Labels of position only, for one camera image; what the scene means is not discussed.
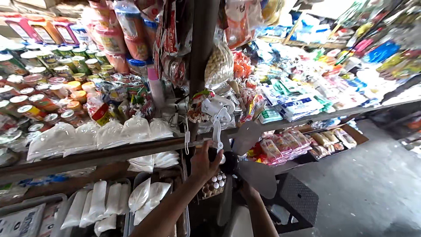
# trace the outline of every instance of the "white plastic bag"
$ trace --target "white plastic bag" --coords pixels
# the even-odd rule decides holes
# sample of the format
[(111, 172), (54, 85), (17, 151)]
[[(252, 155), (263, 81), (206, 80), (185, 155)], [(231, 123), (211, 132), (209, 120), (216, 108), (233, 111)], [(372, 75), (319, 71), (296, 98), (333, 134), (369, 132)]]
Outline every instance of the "white plastic bag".
[(139, 210), (149, 197), (149, 188), (151, 186), (151, 178), (139, 184), (129, 197), (129, 208), (132, 212)]
[(154, 169), (153, 155), (141, 156), (127, 160), (130, 163), (128, 171), (141, 172), (146, 171), (152, 173)]
[(115, 183), (111, 185), (108, 191), (107, 206), (104, 215), (110, 216), (118, 213), (118, 205), (120, 203), (121, 184)]
[(120, 200), (118, 204), (118, 215), (124, 214), (129, 209), (128, 201), (130, 196), (130, 187), (128, 184), (121, 185)]
[(115, 120), (111, 120), (98, 130), (96, 141), (98, 150), (112, 148), (128, 143), (121, 136), (123, 125)]
[(174, 136), (168, 122), (160, 118), (153, 118), (149, 127), (151, 129), (150, 140)]
[(149, 134), (151, 134), (151, 129), (148, 121), (142, 118), (140, 113), (137, 113), (124, 122), (121, 134), (130, 143), (141, 143), (150, 141)]
[(89, 216), (93, 220), (100, 220), (105, 212), (105, 196), (107, 194), (107, 182), (102, 180), (93, 185), (91, 207), (89, 208)]
[(109, 229), (115, 229), (117, 224), (117, 216), (111, 215), (110, 217), (105, 218), (102, 221), (98, 221), (95, 223), (93, 227), (93, 231), (99, 237), (102, 232), (107, 231)]
[(145, 217), (156, 207), (158, 206), (158, 203), (154, 202), (152, 203), (151, 200), (148, 200), (145, 205), (143, 205), (142, 208), (140, 208), (139, 210), (137, 210), (134, 213), (134, 221), (133, 221), (133, 225), (137, 226), (139, 225), (139, 223), (145, 219)]
[(31, 142), (27, 160), (61, 155), (64, 150), (73, 148), (75, 136), (75, 128), (72, 125), (59, 122)]
[(73, 148), (66, 149), (63, 157), (70, 154), (82, 153), (96, 149), (96, 135), (100, 126), (95, 122), (88, 122), (75, 130), (75, 142)]
[(82, 217), (83, 207), (85, 206), (87, 190), (80, 190), (76, 193), (75, 199), (70, 206), (69, 212), (64, 219), (60, 229), (65, 229), (71, 226), (78, 226), (80, 224), (80, 218)]
[(89, 216), (89, 209), (91, 208), (91, 201), (92, 201), (92, 193), (93, 190), (90, 190), (88, 194), (86, 195), (85, 205), (83, 206), (83, 212), (82, 217), (80, 218), (79, 227), (85, 228), (95, 222), (90, 216)]
[(178, 164), (180, 155), (176, 151), (164, 151), (161, 153), (153, 154), (156, 168), (167, 168)]

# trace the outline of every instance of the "blue lid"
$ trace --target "blue lid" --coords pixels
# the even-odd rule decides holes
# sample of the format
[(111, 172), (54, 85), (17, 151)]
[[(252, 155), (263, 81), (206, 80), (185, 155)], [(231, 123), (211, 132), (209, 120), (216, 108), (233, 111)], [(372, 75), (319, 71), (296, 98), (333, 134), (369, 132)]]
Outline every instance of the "blue lid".
[(146, 62), (145, 61), (140, 61), (140, 60), (136, 60), (136, 59), (127, 59), (127, 62), (132, 65), (132, 66), (136, 66), (136, 67), (143, 67), (146, 66)]

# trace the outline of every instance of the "plastic bin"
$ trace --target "plastic bin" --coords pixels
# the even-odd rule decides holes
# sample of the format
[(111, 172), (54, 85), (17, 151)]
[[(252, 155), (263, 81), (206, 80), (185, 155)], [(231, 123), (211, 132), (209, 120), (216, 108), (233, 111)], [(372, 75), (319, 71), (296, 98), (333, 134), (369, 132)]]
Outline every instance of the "plastic bin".
[(0, 216), (5, 216), (10, 213), (18, 212), (21, 210), (25, 210), (28, 208), (36, 207), (43, 203), (57, 203), (61, 202), (59, 206), (59, 210), (57, 212), (57, 220), (54, 223), (53, 230), (50, 234), (50, 237), (69, 237), (71, 230), (64, 229), (60, 230), (61, 225), (66, 218), (67, 212), (69, 211), (70, 206), (68, 205), (67, 196), (65, 194), (55, 194), (51, 196), (42, 196), (42, 197), (35, 197), (31, 199), (24, 200), (21, 203), (16, 203), (13, 205), (9, 205), (6, 207), (0, 208)]

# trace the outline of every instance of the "plastic packet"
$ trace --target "plastic packet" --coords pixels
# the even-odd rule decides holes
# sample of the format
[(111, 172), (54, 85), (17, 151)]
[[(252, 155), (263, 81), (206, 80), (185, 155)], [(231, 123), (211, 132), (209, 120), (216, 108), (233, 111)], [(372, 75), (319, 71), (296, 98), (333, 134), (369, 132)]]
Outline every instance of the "plastic packet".
[(98, 150), (112, 148), (127, 144), (128, 141), (121, 135), (123, 125), (115, 120), (111, 120), (98, 130), (96, 141), (98, 143)]
[(59, 122), (31, 142), (27, 160), (61, 155), (64, 150), (73, 147), (75, 136), (75, 128), (72, 125)]
[(117, 224), (117, 216), (111, 215), (110, 217), (107, 217), (102, 221), (96, 222), (93, 227), (93, 230), (95, 234), (99, 237), (102, 232), (109, 229), (115, 229), (116, 224)]
[(79, 226), (87, 194), (87, 190), (80, 190), (76, 193), (75, 199), (73, 200), (73, 203), (70, 206), (67, 216), (64, 219), (64, 222), (61, 225), (60, 229), (65, 229), (67, 227), (72, 226)]
[(130, 194), (128, 205), (131, 212), (139, 210), (149, 197), (149, 188), (151, 186), (151, 178), (139, 184)]
[(153, 154), (153, 160), (156, 168), (167, 168), (178, 164), (180, 155), (176, 151), (164, 151), (161, 153)]
[(91, 121), (81, 125), (75, 130), (75, 142), (73, 148), (64, 150), (63, 157), (70, 154), (96, 150), (96, 135), (100, 126)]
[(137, 113), (132, 118), (124, 122), (121, 136), (124, 140), (130, 143), (141, 143), (149, 141), (149, 135), (151, 129), (149, 123), (145, 118), (141, 117), (140, 113)]
[(149, 135), (150, 140), (174, 136), (168, 122), (160, 118), (153, 118), (149, 127), (151, 129), (151, 133)]
[(154, 169), (153, 155), (141, 156), (127, 160), (130, 163), (128, 171), (152, 173)]
[(121, 184), (115, 183), (110, 186), (107, 196), (107, 205), (104, 216), (118, 214), (120, 203)]

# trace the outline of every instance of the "store shelf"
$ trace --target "store shelf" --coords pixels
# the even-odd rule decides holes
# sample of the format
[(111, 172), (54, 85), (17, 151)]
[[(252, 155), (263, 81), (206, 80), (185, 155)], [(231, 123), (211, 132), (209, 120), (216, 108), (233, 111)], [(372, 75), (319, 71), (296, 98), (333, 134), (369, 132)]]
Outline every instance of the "store shelf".
[[(266, 35), (266, 36), (259, 36), (260, 39), (269, 42), (269, 43), (282, 43), (284, 42), (285, 38), (281, 38), (279, 36), (274, 35)], [(314, 47), (314, 48), (338, 48), (343, 49), (346, 48), (346, 44), (342, 43), (305, 43), (301, 41), (296, 40), (289, 40), (286, 45), (292, 45), (292, 46), (308, 46), (308, 47)]]

